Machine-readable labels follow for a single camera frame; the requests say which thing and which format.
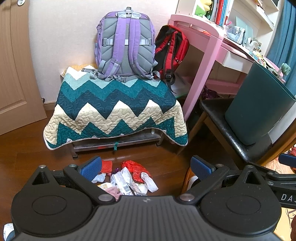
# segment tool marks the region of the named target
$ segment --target dark green trash can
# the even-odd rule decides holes
[[[254,62],[225,119],[239,140],[251,145],[268,133],[295,101],[280,80]]]

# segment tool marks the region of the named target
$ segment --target zigzag quilt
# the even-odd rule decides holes
[[[187,145],[182,108],[163,81],[90,79],[69,67],[43,136],[51,150],[73,141],[133,134],[145,128]]]

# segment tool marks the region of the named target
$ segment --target red book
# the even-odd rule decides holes
[[[220,23],[220,19],[221,19],[221,15],[222,15],[223,3],[224,3],[224,0],[219,0],[218,9],[217,9],[217,17],[216,17],[216,21],[215,21],[215,24],[218,24],[218,25]]]

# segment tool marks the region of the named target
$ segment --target red mesh bag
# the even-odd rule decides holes
[[[109,173],[109,172],[112,172],[112,161],[102,160],[101,173]]]

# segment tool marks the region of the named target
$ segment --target wooden door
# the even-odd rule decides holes
[[[0,135],[46,118],[31,59],[28,9],[29,0],[0,5]]]

